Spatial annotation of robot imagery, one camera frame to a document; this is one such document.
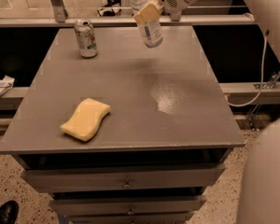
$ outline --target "soda can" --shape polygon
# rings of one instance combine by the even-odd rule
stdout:
[[[96,56],[98,51],[91,20],[77,20],[74,29],[81,56],[86,58]]]

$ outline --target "white cable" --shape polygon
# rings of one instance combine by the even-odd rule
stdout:
[[[264,36],[264,46],[263,46],[262,60],[261,60],[261,79],[260,79],[260,87],[259,87],[258,94],[254,97],[254,99],[252,99],[248,103],[241,104],[241,105],[235,105],[235,104],[232,104],[229,101],[227,101],[230,106],[233,106],[233,107],[243,107],[243,106],[252,104],[253,102],[255,102],[259,98],[259,96],[261,94],[261,90],[262,90],[262,84],[263,84],[264,59],[265,59],[265,52],[266,52],[266,49],[267,49],[267,44],[268,44],[268,39],[267,39],[266,36]]]

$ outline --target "speckled floor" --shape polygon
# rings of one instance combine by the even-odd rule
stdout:
[[[226,159],[225,172],[213,187],[206,189],[206,204],[188,224],[235,223],[245,161],[253,141],[261,131],[242,132],[245,147],[236,148]],[[57,215],[48,206],[50,196],[37,193],[21,180],[21,171],[22,168],[13,158],[0,155],[0,205],[8,200],[19,203],[20,212],[16,224],[59,223]]]

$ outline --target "shoe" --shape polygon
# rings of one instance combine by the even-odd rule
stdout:
[[[19,213],[19,205],[15,201],[4,203],[0,207],[0,224],[14,224]]]

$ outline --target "yellow sponge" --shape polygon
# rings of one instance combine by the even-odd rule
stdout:
[[[139,12],[137,12],[133,18],[138,24],[145,24],[157,20],[161,16],[156,6],[150,2],[147,3]]]
[[[88,98],[77,106],[73,116],[61,125],[61,129],[64,133],[86,142],[95,136],[103,117],[110,111],[110,105]]]

